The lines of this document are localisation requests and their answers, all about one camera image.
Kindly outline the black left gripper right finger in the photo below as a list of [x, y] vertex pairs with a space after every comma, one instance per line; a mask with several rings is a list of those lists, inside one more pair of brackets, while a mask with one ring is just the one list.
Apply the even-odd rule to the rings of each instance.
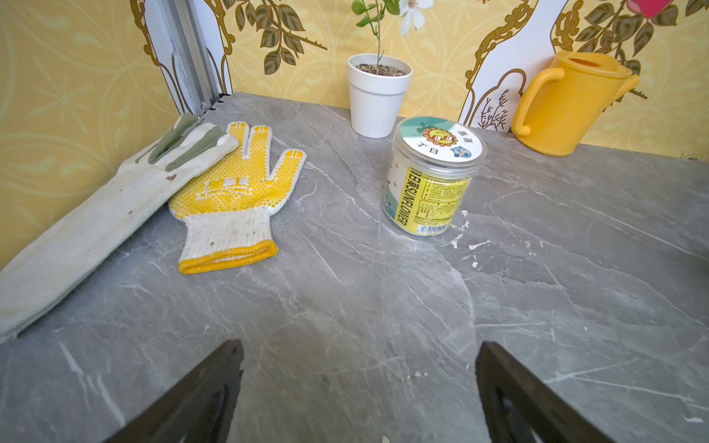
[[482, 343], [476, 381], [493, 442], [610, 442], [494, 341]]

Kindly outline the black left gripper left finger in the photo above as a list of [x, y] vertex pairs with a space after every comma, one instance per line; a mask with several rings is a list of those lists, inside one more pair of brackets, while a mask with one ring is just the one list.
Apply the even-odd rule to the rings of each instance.
[[225, 442], [241, 388], [244, 349], [229, 340], [109, 442]]

